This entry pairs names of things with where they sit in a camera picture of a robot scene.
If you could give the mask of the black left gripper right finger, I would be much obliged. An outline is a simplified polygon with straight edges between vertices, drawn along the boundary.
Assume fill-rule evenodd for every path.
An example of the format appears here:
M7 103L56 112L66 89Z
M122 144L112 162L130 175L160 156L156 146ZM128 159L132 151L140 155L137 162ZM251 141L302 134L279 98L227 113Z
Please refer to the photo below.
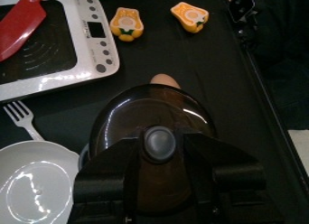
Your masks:
M183 157L199 224L266 224L266 179L237 147L201 134L183 136Z

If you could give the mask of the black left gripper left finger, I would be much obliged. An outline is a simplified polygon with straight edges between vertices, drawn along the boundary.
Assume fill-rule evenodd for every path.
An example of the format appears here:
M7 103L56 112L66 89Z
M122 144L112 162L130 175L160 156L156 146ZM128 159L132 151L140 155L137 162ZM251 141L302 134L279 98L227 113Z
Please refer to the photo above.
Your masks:
M73 183L72 224L134 224L140 145L121 139L80 169Z

